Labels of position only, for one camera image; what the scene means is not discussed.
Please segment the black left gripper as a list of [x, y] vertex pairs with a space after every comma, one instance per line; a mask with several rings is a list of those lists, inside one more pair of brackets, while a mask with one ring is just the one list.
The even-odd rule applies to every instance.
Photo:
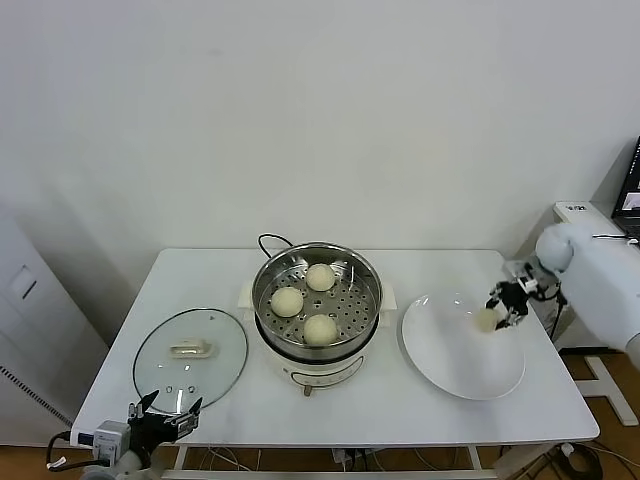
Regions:
[[153, 391], [128, 407], [131, 428], [130, 449], [135, 453], [152, 453], [162, 443], [174, 443], [178, 436], [187, 436], [199, 425], [203, 398], [200, 397], [185, 413], [168, 416], [145, 413], [158, 396]]

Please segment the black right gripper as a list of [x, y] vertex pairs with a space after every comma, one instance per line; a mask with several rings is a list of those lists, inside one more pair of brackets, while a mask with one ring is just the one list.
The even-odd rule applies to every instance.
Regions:
[[491, 289], [486, 309], [495, 309], [500, 303], [512, 315], [499, 320], [495, 330], [502, 330], [519, 325], [528, 314], [528, 293], [517, 281], [503, 281]]

